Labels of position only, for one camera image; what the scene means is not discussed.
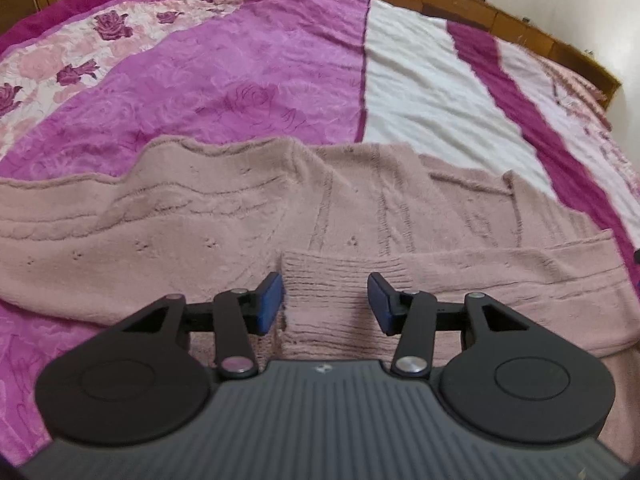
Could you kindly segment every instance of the ribbed gray surface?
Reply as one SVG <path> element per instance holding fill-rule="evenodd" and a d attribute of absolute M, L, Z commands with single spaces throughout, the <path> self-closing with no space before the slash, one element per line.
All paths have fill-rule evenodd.
<path fill-rule="evenodd" d="M 22 471 L 33 480 L 614 480 L 626 467 L 586 440 L 510 449 L 453 423 L 430 388 L 375 361 L 272 362 L 223 384 L 180 431 L 127 449 L 55 442 Z"/>

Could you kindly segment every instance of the white stripe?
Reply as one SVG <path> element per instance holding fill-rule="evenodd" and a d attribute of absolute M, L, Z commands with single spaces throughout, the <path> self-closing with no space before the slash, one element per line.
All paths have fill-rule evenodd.
<path fill-rule="evenodd" d="M 446 22 L 371 0 L 365 142 L 407 142 L 461 168 L 515 170 L 556 198 L 535 150 L 458 58 Z"/>

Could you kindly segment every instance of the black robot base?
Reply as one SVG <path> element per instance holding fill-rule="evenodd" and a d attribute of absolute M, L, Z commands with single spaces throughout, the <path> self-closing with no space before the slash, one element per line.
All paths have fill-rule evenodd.
<path fill-rule="evenodd" d="M 255 290 L 186 304 L 170 294 L 51 362 L 35 398 L 53 441 L 28 480 L 618 480 L 632 472 L 596 437 L 613 404 L 587 352 L 481 292 L 463 304 L 393 289 L 373 273 L 382 362 L 279 361 L 260 373 L 283 297 Z M 432 368 L 437 330 L 463 351 Z M 188 354 L 214 332 L 215 368 Z"/>

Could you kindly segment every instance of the cable knit pattern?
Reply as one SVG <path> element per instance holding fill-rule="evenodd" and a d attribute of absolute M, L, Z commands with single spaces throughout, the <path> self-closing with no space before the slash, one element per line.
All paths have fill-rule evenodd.
<path fill-rule="evenodd" d="M 597 356 L 622 351 L 606 360 L 624 394 L 605 438 L 632 456 L 617 436 L 640 405 L 621 371 L 636 361 L 640 309 L 616 244 L 516 174 L 404 145 L 161 137 L 123 177 L 0 180 L 0 297 L 40 314 L 111 324 L 169 292 L 205 301 L 277 268 L 287 296 L 253 339 L 262 366 L 389 359 L 396 342 L 366 302 L 374 270 L 443 300 L 484 290 Z M 459 351 L 456 334 L 437 343 L 436 364 Z M 212 361 L 210 335 L 192 349 Z"/>

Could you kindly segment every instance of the bed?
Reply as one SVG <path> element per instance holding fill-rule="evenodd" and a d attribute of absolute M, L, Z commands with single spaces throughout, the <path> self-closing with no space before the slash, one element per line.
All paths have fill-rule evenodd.
<path fill-rule="evenodd" d="M 380 0 L 62 0 L 0 37 L 0 177 L 119 176 L 162 134 L 407 142 L 587 213 L 638 283 L 640 179 L 598 99 L 520 46 Z M 0 452 L 19 464 L 48 441 L 37 374 L 100 329 L 0 316 Z"/>

